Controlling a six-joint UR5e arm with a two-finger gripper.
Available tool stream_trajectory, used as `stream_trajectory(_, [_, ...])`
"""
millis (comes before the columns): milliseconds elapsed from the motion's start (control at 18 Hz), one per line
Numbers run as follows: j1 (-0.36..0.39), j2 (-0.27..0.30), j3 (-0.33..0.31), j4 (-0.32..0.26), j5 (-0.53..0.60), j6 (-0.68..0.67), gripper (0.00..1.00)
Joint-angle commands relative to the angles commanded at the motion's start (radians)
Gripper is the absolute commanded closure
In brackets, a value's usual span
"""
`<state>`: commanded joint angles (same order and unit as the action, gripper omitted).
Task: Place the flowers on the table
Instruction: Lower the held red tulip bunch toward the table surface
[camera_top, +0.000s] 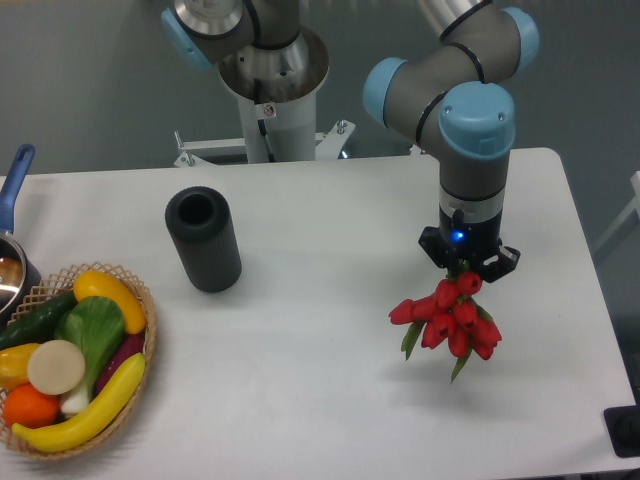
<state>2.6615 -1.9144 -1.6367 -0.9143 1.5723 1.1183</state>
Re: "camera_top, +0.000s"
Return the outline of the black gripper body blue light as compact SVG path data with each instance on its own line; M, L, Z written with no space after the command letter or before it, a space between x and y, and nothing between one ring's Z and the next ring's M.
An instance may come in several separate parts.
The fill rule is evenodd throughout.
M450 266L454 257L483 263L498 256L504 190L485 199L463 199L441 189L438 266Z

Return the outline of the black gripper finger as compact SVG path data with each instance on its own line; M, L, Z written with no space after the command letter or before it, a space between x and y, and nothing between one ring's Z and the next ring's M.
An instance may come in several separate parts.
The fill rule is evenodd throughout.
M477 273L487 283L493 283L513 272L521 252L504 244L483 248L477 254Z
M450 246L444 240L439 228L426 226L419 237L418 244L437 267L449 266Z

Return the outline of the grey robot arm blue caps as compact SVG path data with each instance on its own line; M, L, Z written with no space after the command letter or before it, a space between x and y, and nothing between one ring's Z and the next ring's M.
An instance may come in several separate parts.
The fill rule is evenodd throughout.
M430 1L440 48L419 62L380 61L362 93L368 114L439 163L439 223L419 243L450 273L493 282L520 254L500 237L515 107L502 82L535 58L539 33L517 8ZM165 34L192 68L216 68L236 97L252 163L313 160L316 93L329 70L323 41L296 1L173 1Z

